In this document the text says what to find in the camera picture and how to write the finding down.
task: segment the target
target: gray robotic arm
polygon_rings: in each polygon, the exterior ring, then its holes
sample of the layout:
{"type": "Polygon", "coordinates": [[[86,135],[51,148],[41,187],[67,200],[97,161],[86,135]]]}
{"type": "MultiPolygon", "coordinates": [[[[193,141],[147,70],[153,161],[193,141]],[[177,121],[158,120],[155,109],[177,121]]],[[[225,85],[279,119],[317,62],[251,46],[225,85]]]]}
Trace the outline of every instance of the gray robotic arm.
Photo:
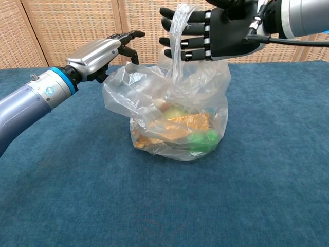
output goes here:
{"type": "Polygon", "coordinates": [[[329,30],[328,0],[280,0],[269,4],[268,25],[283,38],[293,39],[329,30]]]}
{"type": "Polygon", "coordinates": [[[65,67],[31,75],[30,82],[0,100],[0,157],[17,136],[75,94],[80,82],[102,83],[109,63],[118,54],[138,64],[136,51],[125,45],[144,35],[133,31],[93,41],[69,56],[65,67]]]}

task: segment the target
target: green ball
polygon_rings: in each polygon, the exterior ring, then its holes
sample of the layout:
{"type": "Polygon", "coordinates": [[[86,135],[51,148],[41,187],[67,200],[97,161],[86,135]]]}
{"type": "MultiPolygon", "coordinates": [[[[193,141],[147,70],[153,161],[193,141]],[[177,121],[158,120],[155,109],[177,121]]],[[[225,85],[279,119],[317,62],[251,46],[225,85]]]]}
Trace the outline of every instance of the green ball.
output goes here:
{"type": "Polygon", "coordinates": [[[195,132],[188,137],[190,152],[209,153],[218,145],[218,133],[215,130],[195,132]]]}

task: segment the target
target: wicker screen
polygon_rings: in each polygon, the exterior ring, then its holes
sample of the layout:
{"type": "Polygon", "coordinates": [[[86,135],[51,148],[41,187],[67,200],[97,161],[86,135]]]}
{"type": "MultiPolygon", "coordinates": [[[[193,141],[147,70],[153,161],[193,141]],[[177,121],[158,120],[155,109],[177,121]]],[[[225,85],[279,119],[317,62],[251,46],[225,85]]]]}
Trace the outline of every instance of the wicker screen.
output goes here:
{"type": "MultiPolygon", "coordinates": [[[[63,66],[65,58],[84,44],[106,38],[116,30],[109,0],[23,0],[37,35],[47,49],[50,64],[63,66]]],[[[121,64],[118,56],[111,64],[121,64]]]]}
{"type": "Polygon", "coordinates": [[[34,42],[36,39],[33,41],[32,29],[29,30],[31,27],[25,22],[26,16],[23,16],[24,12],[20,8],[23,9],[15,0],[1,0],[0,68],[46,65],[40,56],[40,48],[34,42]]]}
{"type": "MultiPolygon", "coordinates": [[[[318,34],[315,38],[317,42],[329,42],[329,33],[318,34]]],[[[306,57],[306,61],[324,60],[329,62],[328,48],[311,48],[306,57]]]]}

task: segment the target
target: blue ring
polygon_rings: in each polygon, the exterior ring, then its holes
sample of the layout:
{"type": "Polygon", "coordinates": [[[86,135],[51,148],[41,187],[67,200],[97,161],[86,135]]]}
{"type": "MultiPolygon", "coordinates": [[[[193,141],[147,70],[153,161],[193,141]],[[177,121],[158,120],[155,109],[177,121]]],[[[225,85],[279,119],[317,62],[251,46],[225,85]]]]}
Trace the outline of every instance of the blue ring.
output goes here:
{"type": "Polygon", "coordinates": [[[71,95],[75,94],[76,93],[76,89],[74,88],[72,82],[67,78],[67,76],[61,72],[58,68],[56,67],[52,67],[50,68],[49,70],[52,70],[54,71],[57,75],[59,75],[63,81],[66,83],[66,85],[68,86],[68,88],[70,89],[71,91],[71,95]]]}

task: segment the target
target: black cable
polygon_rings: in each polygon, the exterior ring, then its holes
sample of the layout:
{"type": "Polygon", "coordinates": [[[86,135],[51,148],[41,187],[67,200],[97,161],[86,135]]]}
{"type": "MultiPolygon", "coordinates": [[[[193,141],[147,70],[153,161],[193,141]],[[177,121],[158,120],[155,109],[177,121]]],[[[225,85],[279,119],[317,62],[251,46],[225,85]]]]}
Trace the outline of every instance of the black cable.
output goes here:
{"type": "Polygon", "coordinates": [[[309,47],[329,47],[329,42],[312,42],[312,41],[295,41],[285,39],[274,39],[271,36],[262,35],[248,35],[247,41],[258,42],[262,44],[281,44],[281,45],[293,45],[293,46],[309,46],[309,47]]]}
{"type": "Polygon", "coordinates": [[[260,6],[258,13],[254,16],[253,21],[251,22],[247,35],[254,35],[257,33],[258,27],[263,23],[264,15],[267,11],[267,7],[272,0],[267,0],[263,5],[260,6]]]}
{"type": "Polygon", "coordinates": [[[269,38],[270,43],[295,46],[310,46],[310,47],[329,47],[329,42],[312,42],[312,41],[293,41],[285,39],[269,38]]]}

